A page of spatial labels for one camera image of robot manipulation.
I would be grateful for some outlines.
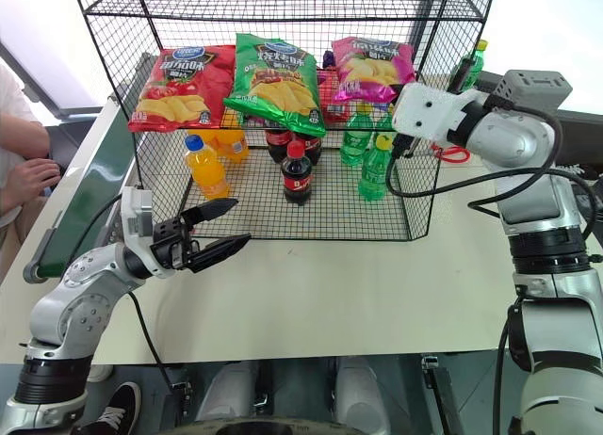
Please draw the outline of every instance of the white shirt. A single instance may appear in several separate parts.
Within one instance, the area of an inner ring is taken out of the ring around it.
[[[37,121],[29,109],[29,104],[19,88],[19,84],[12,73],[0,64],[0,113],[6,113],[21,120]],[[11,151],[0,147],[0,189],[7,184],[8,173],[24,159]],[[8,225],[21,212],[21,206],[15,207],[0,217],[0,227]]]

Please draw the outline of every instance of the wire mesh basket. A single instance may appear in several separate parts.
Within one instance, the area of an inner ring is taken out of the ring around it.
[[[461,58],[474,51],[492,0],[78,0],[106,74],[129,119],[159,51],[233,44],[236,32],[280,38],[314,55],[348,36],[409,43],[419,81],[445,89]],[[350,103],[351,112],[355,102]],[[432,197],[358,194],[360,170],[343,166],[338,148],[345,125],[328,124],[304,206],[283,197],[278,165],[266,151],[264,130],[245,126],[250,156],[226,166],[239,205],[195,233],[220,237],[251,233],[267,239],[414,240],[427,235]],[[154,192],[160,221],[204,201],[183,156],[186,131],[133,135],[139,179]],[[394,186],[406,192],[435,187],[439,160],[423,142],[396,163]]]

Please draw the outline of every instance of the person's hand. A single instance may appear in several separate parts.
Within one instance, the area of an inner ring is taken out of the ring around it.
[[[31,201],[51,185],[60,181],[58,165],[50,159],[31,159],[17,165],[8,173],[3,199],[15,206]]]

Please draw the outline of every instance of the red chip bag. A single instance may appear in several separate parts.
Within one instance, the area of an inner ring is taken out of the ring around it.
[[[392,85],[415,81],[410,44],[347,37],[333,41],[333,51],[339,74],[335,101],[389,103],[397,95]]]
[[[132,132],[220,127],[235,72],[235,46],[165,49],[128,122]]]

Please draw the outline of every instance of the red bottle cap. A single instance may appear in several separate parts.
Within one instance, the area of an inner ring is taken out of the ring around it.
[[[305,145],[299,140],[289,142],[286,145],[286,155],[292,159],[301,159],[305,155]]]

